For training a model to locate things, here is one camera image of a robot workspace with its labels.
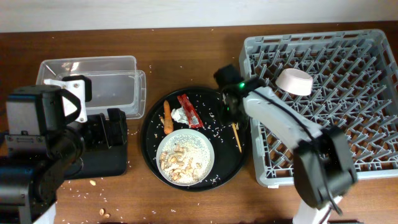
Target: wooden skewer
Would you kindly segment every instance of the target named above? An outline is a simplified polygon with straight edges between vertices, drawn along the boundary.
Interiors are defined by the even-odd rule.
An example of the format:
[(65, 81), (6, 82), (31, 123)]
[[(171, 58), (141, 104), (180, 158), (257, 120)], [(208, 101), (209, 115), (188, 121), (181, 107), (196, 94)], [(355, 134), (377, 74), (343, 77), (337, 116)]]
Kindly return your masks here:
[(236, 142), (238, 143), (239, 152), (242, 153), (241, 143), (239, 142), (238, 134), (237, 134), (237, 132), (236, 132), (236, 125), (235, 125), (235, 123), (232, 123), (232, 128), (234, 129), (234, 134), (235, 134)]

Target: clear plastic container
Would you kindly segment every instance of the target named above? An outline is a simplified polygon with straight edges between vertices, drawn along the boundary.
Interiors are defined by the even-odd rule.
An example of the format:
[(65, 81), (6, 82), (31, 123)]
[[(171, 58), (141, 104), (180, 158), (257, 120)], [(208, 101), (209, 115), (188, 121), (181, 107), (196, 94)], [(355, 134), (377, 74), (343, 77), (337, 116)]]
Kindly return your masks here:
[(146, 79), (137, 70), (133, 56), (88, 57), (45, 60), (40, 65), (36, 84), (45, 79), (62, 80), (63, 77), (84, 75), (91, 79), (93, 99), (86, 102), (87, 115), (119, 108), (127, 119), (139, 119), (145, 112)]

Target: wooden surface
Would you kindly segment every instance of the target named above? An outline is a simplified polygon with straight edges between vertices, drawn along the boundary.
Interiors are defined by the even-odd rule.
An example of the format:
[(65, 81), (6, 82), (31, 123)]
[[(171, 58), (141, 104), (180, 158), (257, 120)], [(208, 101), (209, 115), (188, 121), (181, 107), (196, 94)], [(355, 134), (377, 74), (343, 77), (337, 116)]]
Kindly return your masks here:
[[(229, 63), (239, 65), (246, 37), (355, 29), (382, 29), (398, 58), (398, 22), (0, 34), (0, 128), (7, 128), (6, 95), (21, 85), (34, 84), (46, 59), (135, 56), (138, 69), (147, 75), (148, 111), (160, 97), (178, 88), (215, 88), (213, 73)], [(142, 122), (129, 120), (129, 132), (139, 131)], [(128, 140), (131, 168), (127, 173), (96, 179), (96, 186), (89, 180), (65, 182), (58, 190), (56, 223), (274, 223), (292, 218), (299, 207), (293, 186), (267, 189), (256, 182), (251, 157), (224, 186), (189, 193), (169, 187), (152, 174), (142, 158), (138, 134)], [(101, 208), (111, 218), (102, 218)], [(341, 208), (344, 216), (333, 214), (331, 220), (397, 223), (398, 179), (360, 181)]]

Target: black plate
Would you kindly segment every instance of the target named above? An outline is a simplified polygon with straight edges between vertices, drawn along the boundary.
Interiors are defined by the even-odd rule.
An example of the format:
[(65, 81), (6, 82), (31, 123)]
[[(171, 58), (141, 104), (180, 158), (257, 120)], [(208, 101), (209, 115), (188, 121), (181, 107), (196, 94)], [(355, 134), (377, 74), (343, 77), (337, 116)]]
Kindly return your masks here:
[[(181, 104), (178, 102), (177, 96), (184, 93), (187, 94), (190, 102), (195, 107), (200, 119), (205, 125), (205, 129), (195, 128), (194, 130), (201, 132), (210, 140), (215, 152), (214, 166), (209, 175), (202, 182), (189, 187), (178, 186), (166, 180), (162, 174), (160, 174), (155, 160), (157, 147), (166, 136), (163, 132), (163, 124), (159, 119), (159, 116), (164, 115), (163, 102), (167, 100), (170, 104), (171, 110), (174, 108), (180, 108)], [(240, 128), (238, 130), (238, 136), (242, 146), (242, 153), (240, 153), (234, 138), (232, 127), (225, 126), (223, 128), (222, 125), (217, 122), (217, 109), (220, 106), (220, 93), (209, 88), (195, 87), (177, 90), (160, 99), (150, 109), (141, 129), (141, 151), (146, 164), (161, 181), (175, 187), (176, 189), (199, 192), (210, 190), (225, 184), (242, 168), (244, 161), (248, 156), (247, 148), (249, 146), (246, 143), (246, 140), (249, 138), (247, 135), (248, 132), (245, 131), (247, 127)], [(189, 128), (187, 124), (181, 124), (175, 121), (173, 121), (173, 125), (174, 130)], [(220, 137), (215, 137), (217, 131), (219, 132)]]

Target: gray dish rack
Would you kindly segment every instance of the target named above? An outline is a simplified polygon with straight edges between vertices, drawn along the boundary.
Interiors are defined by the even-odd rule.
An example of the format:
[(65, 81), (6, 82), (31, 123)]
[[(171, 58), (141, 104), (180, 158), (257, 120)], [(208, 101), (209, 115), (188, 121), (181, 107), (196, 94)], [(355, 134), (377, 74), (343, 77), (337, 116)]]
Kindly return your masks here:
[[(245, 79), (263, 78), (301, 115), (344, 129), (359, 179), (398, 176), (398, 67), (383, 31), (249, 37), (239, 65)], [(311, 95), (291, 95), (274, 84), (285, 68), (313, 77)], [(255, 119), (251, 134), (257, 181), (292, 185), (289, 150)]]

